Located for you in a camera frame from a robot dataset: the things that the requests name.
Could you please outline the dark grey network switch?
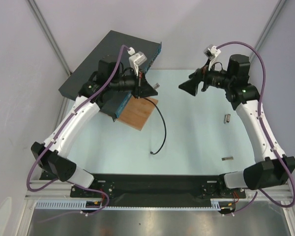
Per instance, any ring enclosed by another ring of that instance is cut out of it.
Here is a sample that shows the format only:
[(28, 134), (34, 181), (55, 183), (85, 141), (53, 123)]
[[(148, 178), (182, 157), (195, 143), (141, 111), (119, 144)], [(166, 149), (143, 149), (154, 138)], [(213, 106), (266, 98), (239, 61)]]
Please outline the dark grey network switch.
[[(117, 61), (122, 45), (132, 47), (136, 52), (142, 52), (146, 55), (147, 61), (139, 67), (144, 73), (148, 72), (162, 49), (161, 42), (148, 41), (146, 39), (111, 30), (62, 84), (59, 88), (61, 95), (74, 101), (83, 84), (88, 80), (96, 80), (94, 72), (97, 71), (98, 73), (102, 73), (104, 76), (109, 77), (115, 64), (112, 64), (108, 72), (104, 72), (103, 69), (107, 68), (107, 66), (103, 66), (99, 69), (98, 66), (100, 60), (107, 57), (112, 62)], [(116, 120), (120, 117), (127, 105), (131, 93), (109, 91), (105, 95), (108, 99), (102, 99), (101, 104), (99, 104), (99, 107), (101, 108), (100, 111), (110, 116), (113, 120)]]

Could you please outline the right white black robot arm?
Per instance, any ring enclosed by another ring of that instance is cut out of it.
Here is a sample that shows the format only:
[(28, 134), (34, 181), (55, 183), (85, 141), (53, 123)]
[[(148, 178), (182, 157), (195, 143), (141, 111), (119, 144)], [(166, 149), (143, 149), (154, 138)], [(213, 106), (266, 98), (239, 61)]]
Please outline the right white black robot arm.
[(227, 70), (217, 71), (206, 63), (202, 68), (189, 75), (179, 89), (197, 95), (199, 83), (202, 91), (210, 86), (223, 89), (226, 99), (240, 117), (251, 142), (255, 164), (242, 171), (222, 174), (224, 181), (217, 184), (219, 196), (229, 197), (235, 188), (258, 190), (285, 184), (288, 174), (295, 169), (295, 158), (287, 156), (277, 143), (265, 118), (260, 94), (248, 82), (250, 61), (248, 56), (231, 55)]

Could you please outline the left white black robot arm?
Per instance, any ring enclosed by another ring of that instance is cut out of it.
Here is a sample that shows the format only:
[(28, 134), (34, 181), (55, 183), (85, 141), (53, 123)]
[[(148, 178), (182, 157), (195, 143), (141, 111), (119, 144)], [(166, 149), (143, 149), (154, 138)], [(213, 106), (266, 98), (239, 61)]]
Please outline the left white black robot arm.
[(139, 67), (147, 60), (144, 53), (134, 53), (129, 57), (131, 72), (124, 75), (119, 71), (117, 61), (109, 76), (101, 60), (98, 71), (81, 87), (74, 105), (55, 131), (44, 142), (35, 142), (31, 151), (35, 157), (34, 166), (52, 173), (57, 180), (81, 186), (88, 197), (98, 192), (94, 176), (77, 166), (67, 157), (77, 136), (85, 124), (100, 111), (100, 106), (109, 92), (129, 92), (135, 98), (156, 96), (157, 91), (147, 82), (146, 75)]

